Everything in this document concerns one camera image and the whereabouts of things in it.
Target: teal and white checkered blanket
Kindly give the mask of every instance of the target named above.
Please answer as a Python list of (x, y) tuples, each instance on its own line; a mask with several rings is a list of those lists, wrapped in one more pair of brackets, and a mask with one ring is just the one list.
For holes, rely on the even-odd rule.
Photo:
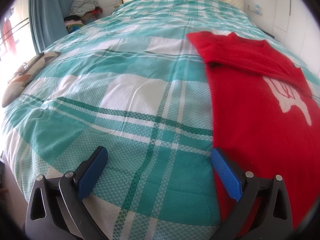
[(133, 0), (58, 40), (61, 55), (11, 103), (5, 154), (26, 199), (36, 175), (74, 170), (97, 146), (108, 165), (84, 200), (110, 239), (203, 239), (220, 223), (210, 163), (212, 107), (204, 63), (186, 33), (266, 39), (217, 0)]

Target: curtain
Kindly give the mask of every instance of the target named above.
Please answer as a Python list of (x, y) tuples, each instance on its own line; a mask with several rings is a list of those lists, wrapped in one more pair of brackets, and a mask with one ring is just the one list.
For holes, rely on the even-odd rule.
[(73, 0), (29, 0), (29, 22), (37, 53), (68, 35), (63, 18)]

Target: blue gripper pad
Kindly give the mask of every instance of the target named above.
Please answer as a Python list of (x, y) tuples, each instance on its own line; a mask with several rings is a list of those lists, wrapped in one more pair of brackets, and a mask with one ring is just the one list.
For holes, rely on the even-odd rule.
[(108, 151), (103, 147), (78, 182), (78, 199), (89, 197), (108, 162)]
[(229, 196), (238, 202), (242, 196), (241, 182), (215, 148), (211, 151), (211, 164), (219, 175)]

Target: bed sheet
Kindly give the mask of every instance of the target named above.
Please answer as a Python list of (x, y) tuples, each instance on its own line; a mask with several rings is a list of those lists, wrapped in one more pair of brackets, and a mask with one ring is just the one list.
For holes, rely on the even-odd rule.
[(320, 105), (319, 79), (243, 11), (133, 0), (48, 47), (61, 55), (6, 108), (4, 152), (25, 198), (38, 174), (74, 170), (102, 145), (108, 164), (84, 203), (110, 239), (209, 239), (220, 212), (210, 92), (186, 39), (197, 31), (266, 39), (302, 68)]

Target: metal screw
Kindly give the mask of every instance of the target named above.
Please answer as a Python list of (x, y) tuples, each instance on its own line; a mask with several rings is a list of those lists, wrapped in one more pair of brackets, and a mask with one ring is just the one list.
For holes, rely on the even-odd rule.
[(281, 175), (276, 175), (276, 180), (281, 181), (282, 180), (282, 176)]
[(41, 181), (43, 179), (43, 175), (38, 175), (37, 177), (36, 177), (36, 180), (37, 181)]
[(70, 178), (73, 176), (73, 171), (67, 171), (66, 174), (64, 174), (67, 178)]
[(245, 175), (248, 177), (248, 178), (253, 178), (253, 173), (251, 171), (247, 171), (245, 173)]

